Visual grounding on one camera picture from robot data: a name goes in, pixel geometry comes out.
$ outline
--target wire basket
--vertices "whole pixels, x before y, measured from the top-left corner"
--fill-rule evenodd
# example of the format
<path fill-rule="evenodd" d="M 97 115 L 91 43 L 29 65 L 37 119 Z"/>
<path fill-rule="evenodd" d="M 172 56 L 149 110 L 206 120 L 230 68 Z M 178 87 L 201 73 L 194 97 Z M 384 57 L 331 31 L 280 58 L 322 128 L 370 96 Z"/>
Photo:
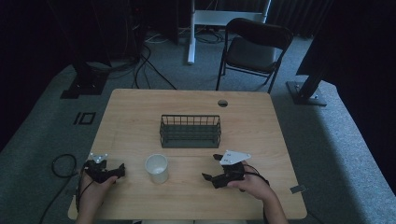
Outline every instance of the wire basket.
<path fill-rule="evenodd" d="M 163 147 L 219 147 L 221 128 L 218 115 L 162 115 Z"/>

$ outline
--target human hand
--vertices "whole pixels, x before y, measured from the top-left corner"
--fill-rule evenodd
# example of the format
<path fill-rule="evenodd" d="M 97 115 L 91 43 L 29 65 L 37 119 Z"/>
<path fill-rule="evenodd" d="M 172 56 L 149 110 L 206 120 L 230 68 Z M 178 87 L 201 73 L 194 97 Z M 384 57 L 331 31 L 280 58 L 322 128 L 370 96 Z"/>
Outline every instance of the human hand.
<path fill-rule="evenodd" d="M 245 172 L 257 173 L 255 169 L 248 166 L 248 163 L 242 161 L 245 165 Z M 256 199 L 262 200 L 264 206 L 264 219 L 271 224 L 288 223 L 282 205 L 270 186 L 259 176 L 245 175 L 244 180 L 231 181 L 227 185 L 231 188 L 238 188 L 253 195 Z"/>
<path fill-rule="evenodd" d="M 107 181 L 99 184 L 85 172 L 82 173 L 77 223 L 93 222 L 96 211 L 102 205 L 108 190 L 116 180 L 116 176 L 111 176 Z"/>
<path fill-rule="evenodd" d="M 256 173 L 252 167 L 248 166 L 248 163 L 242 161 L 245 167 L 245 172 Z M 246 191 L 247 193 L 254 196 L 256 199 L 262 201 L 268 201 L 276 197 L 274 191 L 270 186 L 260 177 L 256 175 L 245 175 L 244 180 L 235 180 L 228 183 L 228 187 L 237 188 Z"/>

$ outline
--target dark background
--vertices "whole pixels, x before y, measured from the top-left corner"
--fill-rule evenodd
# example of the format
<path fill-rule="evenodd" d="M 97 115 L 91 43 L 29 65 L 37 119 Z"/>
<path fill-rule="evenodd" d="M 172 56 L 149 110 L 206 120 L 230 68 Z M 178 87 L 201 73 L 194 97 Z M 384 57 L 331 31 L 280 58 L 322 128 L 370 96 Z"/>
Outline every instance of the dark background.
<path fill-rule="evenodd" d="M 113 3 L 111 6 L 107 5 L 108 1 L 72 0 L 67 1 L 69 5 L 66 6 L 56 5 L 60 1 L 50 2 L 61 9 L 59 13 L 54 13 L 56 7 L 51 10 L 44 0 L 0 2 L 1 149 L 18 130 L 51 79 L 73 62 L 76 51 L 85 61 L 102 63 L 116 58 L 138 57 L 141 34 L 125 30 L 125 24 L 140 21 L 143 25 L 164 27 L 163 22 L 172 23 L 165 30 L 175 42 L 175 24 L 181 27 L 190 24 L 187 13 L 190 1 L 174 0 L 169 4 L 158 0 L 147 3 L 116 1 L 120 5 Z M 323 77 L 337 87 L 384 177 L 395 191 L 394 1 L 334 0 L 328 13 L 314 6 L 314 12 L 320 11 L 328 17 L 324 22 L 310 20 L 318 21 L 316 27 L 322 26 L 319 31 L 315 28 L 308 33 L 297 33 L 296 27 L 307 22 L 296 23 L 297 20 L 290 16 L 292 13 L 287 12 L 291 7 L 297 8 L 290 4 L 295 1 L 277 2 L 282 4 L 277 7 L 279 10 L 270 13 L 268 22 L 285 24 L 297 35 L 315 36 L 298 73 Z M 305 4 L 314 2 L 320 1 L 304 1 Z M 239 7 L 255 7 L 260 2 L 253 5 Z M 303 15 L 300 9 L 294 12 Z M 305 12 L 305 17 L 313 14 Z M 153 15 L 161 15 L 166 20 L 159 22 Z M 125 32 L 134 34 L 125 39 Z"/>

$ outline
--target chair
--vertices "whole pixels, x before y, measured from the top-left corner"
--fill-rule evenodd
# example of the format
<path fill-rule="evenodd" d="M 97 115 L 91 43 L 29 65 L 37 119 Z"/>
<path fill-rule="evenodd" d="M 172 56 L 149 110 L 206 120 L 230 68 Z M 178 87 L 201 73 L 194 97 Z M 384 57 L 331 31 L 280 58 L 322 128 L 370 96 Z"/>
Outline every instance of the chair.
<path fill-rule="evenodd" d="M 237 36 L 228 47 L 230 33 Z M 282 58 L 292 39 L 293 33 L 285 27 L 243 18 L 235 18 L 228 22 L 216 91 L 219 90 L 220 78 L 225 76 L 226 69 L 231 69 L 265 77 L 263 85 L 273 77 L 268 88 L 270 93 Z"/>

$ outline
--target white cup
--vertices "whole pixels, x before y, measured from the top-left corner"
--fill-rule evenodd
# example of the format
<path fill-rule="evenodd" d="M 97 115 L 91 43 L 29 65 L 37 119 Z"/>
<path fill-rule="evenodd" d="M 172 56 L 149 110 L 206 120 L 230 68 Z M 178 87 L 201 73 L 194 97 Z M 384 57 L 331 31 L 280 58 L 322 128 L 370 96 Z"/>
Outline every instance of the white cup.
<path fill-rule="evenodd" d="M 161 154 L 153 154 L 146 159 L 146 170 L 151 181 L 161 184 L 168 179 L 168 159 Z"/>

